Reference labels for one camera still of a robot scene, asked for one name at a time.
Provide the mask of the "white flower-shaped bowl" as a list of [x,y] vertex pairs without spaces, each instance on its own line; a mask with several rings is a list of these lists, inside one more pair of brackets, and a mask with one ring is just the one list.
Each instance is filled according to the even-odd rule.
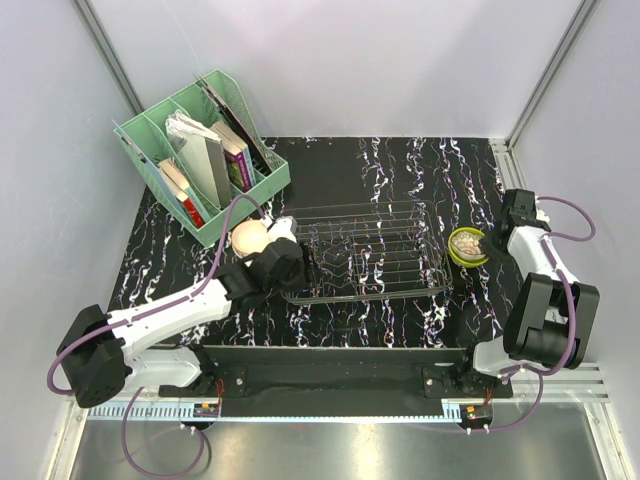
[[479,262],[486,258],[486,255],[479,246],[479,240],[481,238],[482,236],[479,234],[470,231],[460,231],[452,237],[451,248],[461,260]]

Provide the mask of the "yellow bowl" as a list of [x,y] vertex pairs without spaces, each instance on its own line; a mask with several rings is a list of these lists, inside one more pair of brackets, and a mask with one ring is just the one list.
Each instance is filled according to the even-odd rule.
[[480,241],[484,233],[474,227],[460,227],[455,229],[448,238],[448,251],[452,260],[459,266],[475,268],[489,260],[482,250]]

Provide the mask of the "striped white bowl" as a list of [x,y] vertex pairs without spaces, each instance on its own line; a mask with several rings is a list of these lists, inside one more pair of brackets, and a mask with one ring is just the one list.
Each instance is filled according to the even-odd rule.
[[270,243],[267,227],[260,220],[246,220],[238,224],[231,234],[231,246],[238,258],[261,253]]

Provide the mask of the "black wire dish rack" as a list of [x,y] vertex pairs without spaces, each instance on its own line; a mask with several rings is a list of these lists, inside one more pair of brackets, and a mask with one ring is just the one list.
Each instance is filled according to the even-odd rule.
[[306,207],[297,222],[306,286],[296,305],[434,296],[453,286],[436,208],[427,200]]

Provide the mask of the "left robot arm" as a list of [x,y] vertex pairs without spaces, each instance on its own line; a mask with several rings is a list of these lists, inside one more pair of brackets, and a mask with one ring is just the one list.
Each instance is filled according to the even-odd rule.
[[238,259],[211,277],[159,300],[105,313],[79,312],[56,352],[69,394],[85,409],[141,387],[177,397],[211,395],[221,388],[214,360],[199,346],[158,348],[193,327],[257,308],[271,295],[305,284],[304,252],[291,216],[247,220],[232,232]]

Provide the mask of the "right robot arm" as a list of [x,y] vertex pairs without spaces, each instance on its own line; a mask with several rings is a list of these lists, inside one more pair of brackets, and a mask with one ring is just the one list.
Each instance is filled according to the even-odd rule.
[[[589,233],[576,236],[552,230],[538,209],[541,201],[573,208],[586,220]],[[460,393],[476,396],[490,381],[507,383],[521,371],[544,378],[582,364],[600,293],[570,272],[553,241],[584,243],[595,234],[589,214],[569,200],[524,189],[505,192],[499,216],[481,245],[492,259],[513,260],[523,283],[502,336],[470,347],[468,363],[454,371]]]

